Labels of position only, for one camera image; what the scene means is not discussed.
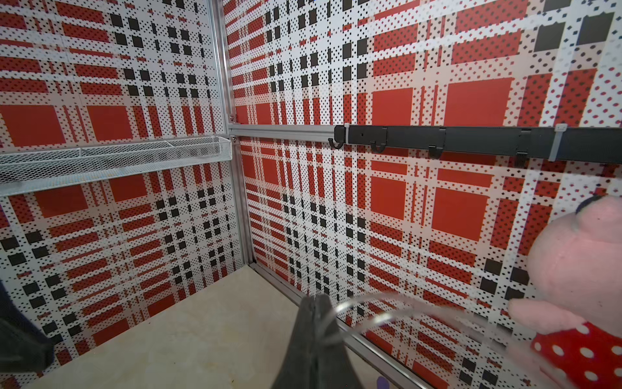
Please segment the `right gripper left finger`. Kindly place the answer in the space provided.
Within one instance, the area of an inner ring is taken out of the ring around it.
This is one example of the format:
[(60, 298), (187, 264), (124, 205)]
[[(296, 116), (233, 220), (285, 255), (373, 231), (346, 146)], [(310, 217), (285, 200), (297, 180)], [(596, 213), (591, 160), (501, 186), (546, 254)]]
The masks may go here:
[(272, 388), (328, 388), (317, 329), (330, 310), (325, 294), (302, 298), (280, 371)]

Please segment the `clear star string light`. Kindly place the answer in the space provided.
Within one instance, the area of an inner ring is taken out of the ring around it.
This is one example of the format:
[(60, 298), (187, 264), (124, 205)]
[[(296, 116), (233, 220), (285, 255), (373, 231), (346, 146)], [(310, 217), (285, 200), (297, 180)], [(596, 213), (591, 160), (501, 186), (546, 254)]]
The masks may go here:
[(366, 338), (429, 387), (573, 388), (560, 368), (503, 324), (455, 306), (371, 293), (330, 306), (316, 326), (323, 346)]

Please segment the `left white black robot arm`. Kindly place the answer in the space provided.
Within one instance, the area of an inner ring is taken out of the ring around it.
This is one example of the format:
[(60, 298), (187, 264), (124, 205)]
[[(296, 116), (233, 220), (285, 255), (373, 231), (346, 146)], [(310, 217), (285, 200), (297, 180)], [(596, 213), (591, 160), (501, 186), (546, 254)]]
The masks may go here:
[(53, 342), (17, 309), (1, 285), (1, 372), (42, 372), (53, 361)]

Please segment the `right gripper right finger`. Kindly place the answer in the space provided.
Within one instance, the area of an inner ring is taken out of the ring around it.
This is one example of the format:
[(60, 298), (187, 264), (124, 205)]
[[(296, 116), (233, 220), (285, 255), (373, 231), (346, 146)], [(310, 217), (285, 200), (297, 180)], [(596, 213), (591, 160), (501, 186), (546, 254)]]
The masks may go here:
[(330, 298), (317, 296), (317, 387), (362, 388), (336, 322)]

